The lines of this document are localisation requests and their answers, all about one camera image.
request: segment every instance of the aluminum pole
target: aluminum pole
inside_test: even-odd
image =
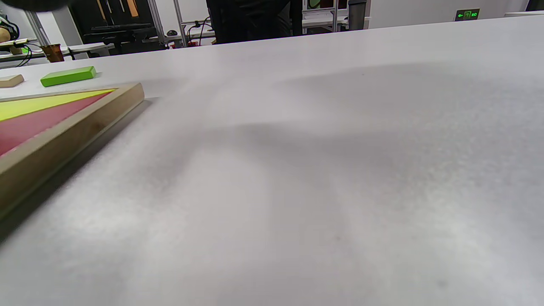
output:
[[[308,13],[321,13],[321,12],[333,12],[335,9],[334,8],[322,8],[322,9],[309,9],[309,10],[302,10],[302,13],[303,14],[308,14]]]
[[[151,11],[151,17],[153,18],[153,25],[155,26],[155,30],[157,30],[157,37],[159,43],[161,43],[162,45],[166,45],[166,41],[164,39],[163,24],[160,22],[157,3],[155,2],[155,0],[147,0],[147,3],[149,4],[149,11]]]
[[[335,11],[334,13],[332,13],[332,32],[337,32],[338,31],[338,2],[340,0],[334,0],[335,2]]]
[[[40,46],[50,45],[51,43],[49,42],[47,34],[45,34],[44,27],[41,25],[38,15],[33,11],[24,11],[24,14],[27,15],[28,22],[30,22],[30,26],[32,27],[32,30],[34,30]]]
[[[187,42],[187,36],[185,35],[185,25],[183,24],[183,18],[181,16],[180,3],[177,0],[174,0],[174,9],[176,10],[177,24],[179,25],[181,31],[181,44],[184,48],[186,48],[189,46],[189,42]]]

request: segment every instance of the wooden frame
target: wooden frame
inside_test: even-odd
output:
[[[24,81],[22,75],[0,77],[0,88],[10,88],[21,84]]]
[[[112,89],[110,94],[0,158],[0,218],[144,100],[139,83]]]

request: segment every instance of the yellow panel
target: yellow panel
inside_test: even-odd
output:
[[[74,102],[89,97],[111,93],[115,89],[86,91],[84,93],[65,94],[58,96],[36,97],[24,100],[0,102],[0,121],[19,117],[42,109]]]

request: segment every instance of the table surface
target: table surface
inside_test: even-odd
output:
[[[141,82],[159,98],[0,246],[3,303],[543,305],[543,26],[0,71],[27,80],[2,96]],[[88,65],[101,75],[38,84]]]
[[[505,17],[534,16],[534,15],[544,15],[544,10],[541,10],[541,11],[515,11],[515,12],[504,14]]]
[[[338,24],[347,25],[349,23],[349,20],[346,19],[346,16],[337,16]],[[372,18],[367,16],[364,18],[365,21],[369,21]],[[332,14],[331,16],[316,16],[312,18],[306,18],[302,19],[302,26],[305,28],[309,27],[318,27],[318,26],[327,26],[332,25]]]
[[[113,44],[112,45],[105,45],[103,42],[97,42],[97,43],[94,43],[94,44],[85,44],[85,45],[76,45],[76,46],[61,46],[60,50],[63,52],[63,55],[66,56],[66,55],[70,54],[70,51],[68,50],[68,48],[70,48],[74,54],[80,54],[80,53],[85,53],[87,51],[96,51],[96,50],[100,50],[100,49],[111,49],[113,47],[114,47]],[[0,54],[0,63],[1,62],[13,62],[13,61],[16,61],[16,60],[23,60],[23,59],[25,59],[26,56],[27,56],[26,53],[23,53],[23,54],[10,54],[10,53]],[[42,57],[45,57],[45,54],[44,54],[44,52],[42,50],[33,50],[32,51],[32,58],[42,58]]]

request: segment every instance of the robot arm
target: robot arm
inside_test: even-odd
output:
[[[0,42],[19,38],[19,27],[8,21],[8,17],[0,13]]]

